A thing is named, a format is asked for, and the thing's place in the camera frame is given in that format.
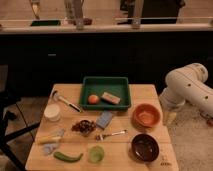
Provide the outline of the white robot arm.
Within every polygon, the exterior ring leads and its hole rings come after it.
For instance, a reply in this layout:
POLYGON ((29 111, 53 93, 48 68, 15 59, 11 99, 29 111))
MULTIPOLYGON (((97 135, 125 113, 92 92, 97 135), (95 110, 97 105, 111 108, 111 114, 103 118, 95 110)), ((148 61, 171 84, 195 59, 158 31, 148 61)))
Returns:
POLYGON ((167 73, 166 87, 159 95, 165 126, 172 123, 186 101, 213 117, 213 88, 205 85, 207 79, 208 71, 200 63, 192 63, 167 73))

